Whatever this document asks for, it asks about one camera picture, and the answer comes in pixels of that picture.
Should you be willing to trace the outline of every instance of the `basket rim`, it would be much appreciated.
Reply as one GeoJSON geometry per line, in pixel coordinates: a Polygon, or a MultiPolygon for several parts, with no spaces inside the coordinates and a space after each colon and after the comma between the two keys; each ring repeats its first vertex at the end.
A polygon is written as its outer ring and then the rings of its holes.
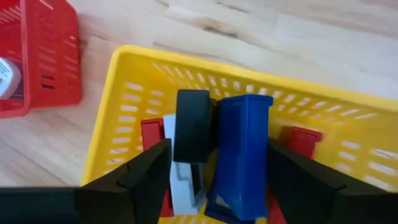
{"type": "Polygon", "coordinates": [[[245,79],[253,80],[255,82],[262,82],[266,85],[279,86],[281,88],[290,89],[293,91],[301,91],[311,95],[318,95],[325,98],[333,98],[347,103],[355,103],[365,107],[384,110],[392,113],[398,112],[398,101],[373,96],[367,93],[357,91],[344,90],[338,87],[325,86],[319,83],[314,83],[306,80],[299,80],[294,78],[280,77],[266,72],[258,72],[248,68],[237,67],[234,65],[227,65],[219,62],[212,62],[200,58],[190,57],[186,55],[176,54],[172,52],[165,52],[162,50],[148,49],[135,45],[122,45],[116,49],[113,57],[118,57],[122,54],[135,54],[144,57],[150,57],[157,60],[164,60],[172,63],[182,63],[192,67],[200,67],[214,72],[228,73],[233,77],[243,77],[245,79]]]}

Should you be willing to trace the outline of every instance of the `plastic toy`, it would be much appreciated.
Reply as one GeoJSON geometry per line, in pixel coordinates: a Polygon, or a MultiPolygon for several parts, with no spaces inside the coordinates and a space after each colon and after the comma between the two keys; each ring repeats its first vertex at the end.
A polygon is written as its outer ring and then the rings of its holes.
{"type": "Polygon", "coordinates": [[[305,128],[286,128],[285,144],[289,149],[299,152],[309,159],[313,159],[316,143],[322,141],[323,134],[305,128]]]}
{"type": "MultiPolygon", "coordinates": [[[[285,127],[282,133],[281,141],[286,144],[289,149],[301,153],[309,159],[313,158],[315,145],[317,142],[322,141],[323,134],[317,131],[299,127],[285,127]]],[[[269,218],[270,224],[285,224],[285,218],[279,207],[279,202],[276,197],[271,193],[269,218]]]]}
{"type": "Polygon", "coordinates": [[[216,190],[240,220],[267,217],[266,152],[270,96],[220,101],[216,190]]]}
{"type": "Polygon", "coordinates": [[[267,181],[288,224],[398,223],[398,194],[310,160],[272,139],[267,181]]]}
{"type": "Polygon", "coordinates": [[[228,224],[254,224],[255,221],[241,221],[229,209],[228,205],[217,194],[215,185],[210,188],[205,215],[228,224]]]}
{"type": "Polygon", "coordinates": [[[164,139],[80,188],[0,188],[0,222],[158,224],[171,160],[164,139]]]}
{"type": "MultiPolygon", "coordinates": [[[[174,145],[175,115],[164,116],[164,134],[174,145]]],[[[196,215],[206,200],[203,185],[203,164],[172,161],[170,188],[175,215],[196,215]]]]}
{"type": "Polygon", "coordinates": [[[179,90],[173,160],[204,164],[217,144],[216,101],[206,90],[179,90]]]}
{"type": "MultiPolygon", "coordinates": [[[[164,139],[163,118],[146,119],[141,121],[142,146],[144,151],[164,139]]],[[[160,217],[173,217],[173,205],[170,188],[166,190],[160,217]]]]}

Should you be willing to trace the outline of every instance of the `black plastic part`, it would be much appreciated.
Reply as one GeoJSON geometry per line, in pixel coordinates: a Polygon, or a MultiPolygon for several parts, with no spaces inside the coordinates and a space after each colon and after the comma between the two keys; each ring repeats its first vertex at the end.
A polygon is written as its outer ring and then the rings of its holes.
{"type": "Polygon", "coordinates": [[[74,188],[1,188],[0,223],[78,223],[74,188]]]}
{"type": "Polygon", "coordinates": [[[200,168],[198,164],[191,164],[193,194],[196,197],[201,191],[200,168]]]}
{"type": "Polygon", "coordinates": [[[269,140],[267,181],[288,224],[398,223],[398,194],[310,160],[269,140]]]}
{"type": "Polygon", "coordinates": [[[218,205],[217,202],[217,192],[215,189],[215,183],[213,182],[210,191],[208,193],[208,200],[205,209],[205,215],[214,218],[215,220],[225,222],[228,224],[254,224],[255,221],[242,221],[238,219],[234,213],[222,206],[218,205]]]}
{"type": "Polygon", "coordinates": [[[171,141],[164,139],[75,192],[81,223],[156,224],[169,187],[171,141]]]}
{"type": "Polygon", "coordinates": [[[175,120],[175,162],[204,164],[217,145],[218,107],[207,90],[179,90],[175,120]]]}

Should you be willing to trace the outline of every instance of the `plastic basket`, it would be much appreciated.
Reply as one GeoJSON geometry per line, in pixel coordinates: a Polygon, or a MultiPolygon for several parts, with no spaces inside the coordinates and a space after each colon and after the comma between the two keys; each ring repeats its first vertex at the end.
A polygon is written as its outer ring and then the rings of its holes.
{"type": "MultiPolygon", "coordinates": [[[[112,57],[83,184],[141,153],[140,120],[175,113],[177,90],[190,88],[208,89],[216,99],[273,96],[270,137],[277,138],[283,126],[319,131],[323,141],[315,160],[398,191],[398,102],[134,46],[120,47],[112,57]]],[[[217,223],[204,215],[160,219],[203,221],[217,223]]]]}
{"type": "Polygon", "coordinates": [[[0,118],[81,100],[76,11],[66,0],[0,1],[0,57],[23,72],[23,99],[0,100],[0,118]]]}

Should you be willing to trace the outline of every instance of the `red plastic piece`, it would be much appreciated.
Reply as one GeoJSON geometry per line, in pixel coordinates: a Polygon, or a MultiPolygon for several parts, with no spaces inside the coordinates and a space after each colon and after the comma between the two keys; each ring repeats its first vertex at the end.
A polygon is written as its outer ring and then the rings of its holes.
{"type": "Polygon", "coordinates": [[[1,0],[0,57],[23,74],[24,97],[0,100],[0,118],[81,100],[77,14],[66,0],[1,0]]]}
{"type": "MultiPolygon", "coordinates": [[[[148,150],[158,142],[164,139],[163,118],[146,119],[141,121],[142,146],[148,150]]],[[[160,217],[173,217],[173,205],[170,188],[167,189],[164,196],[162,211],[160,217]]]]}
{"type": "Polygon", "coordinates": [[[317,142],[322,141],[323,134],[299,127],[292,127],[287,140],[289,149],[313,159],[313,152],[317,142]]]}
{"type": "MultiPolygon", "coordinates": [[[[317,142],[322,141],[323,134],[317,131],[308,130],[305,128],[291,127],[287,132],[287,136],[282,136],[286,139],[286,144],[289,149],[294,150],[313,159],[313,152],[317,142]]],[[[269,224],[286,224],[284,215],[279,207],[279,202],[274,194],[269,194],[270,210],[269,210],[269,224]]]]}

